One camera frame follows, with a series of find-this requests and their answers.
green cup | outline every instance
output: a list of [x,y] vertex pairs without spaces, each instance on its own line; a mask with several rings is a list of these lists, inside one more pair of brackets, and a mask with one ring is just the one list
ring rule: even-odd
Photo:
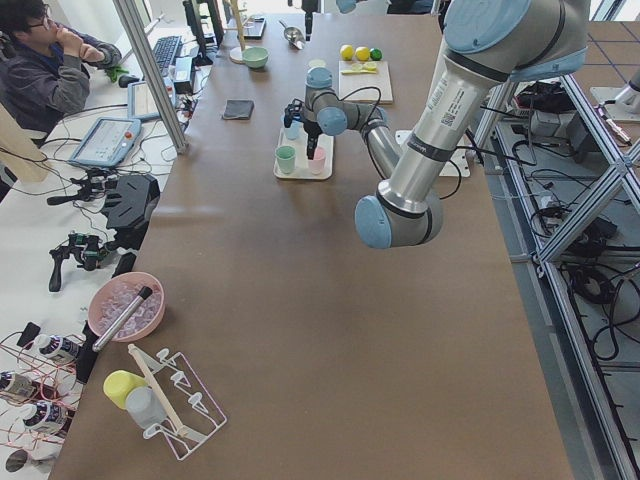
[[276,148],[276,161],[282,173],[285,175],[292,173],[296,168],[296,149],[290,145]]

keyboard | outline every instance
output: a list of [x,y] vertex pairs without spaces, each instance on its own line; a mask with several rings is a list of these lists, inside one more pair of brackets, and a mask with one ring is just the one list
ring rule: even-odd
[[156,42],[153,47],[153,57],[163,77],[169,75],[169,67],[174,64],[181,48],[182,38],[177,35],[162,37]]

pink cup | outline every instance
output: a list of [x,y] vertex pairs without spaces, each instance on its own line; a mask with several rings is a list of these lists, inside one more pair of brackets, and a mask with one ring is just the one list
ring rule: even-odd
[[309,171],[314,175],[319,175],[324,170],[324,163],[327,159],[327,153],[322,147],[316,147],[316,153],[313,155],[312,160],[307,160],[309,164]]

black hair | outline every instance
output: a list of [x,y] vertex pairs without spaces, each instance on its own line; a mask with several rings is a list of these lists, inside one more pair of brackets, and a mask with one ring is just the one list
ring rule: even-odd
[[0,0],[0,30],[14,38],[14,32],[28,32],[28,18],[42,18],[47,6],[42,0]]

lemon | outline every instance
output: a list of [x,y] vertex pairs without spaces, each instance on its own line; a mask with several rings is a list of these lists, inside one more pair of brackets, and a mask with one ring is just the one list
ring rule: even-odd
[[356,48],[356,58],[361,62],[366,62],[369,60],[369,47],[358,47]]
[[351,60],[353,58],[353,45],[343,45],[340,47],[340,56],[343,60]]
[[376,62],[382,60],[382,50],[379,48],[372,48],[370,54],[371,60],[375,60]]

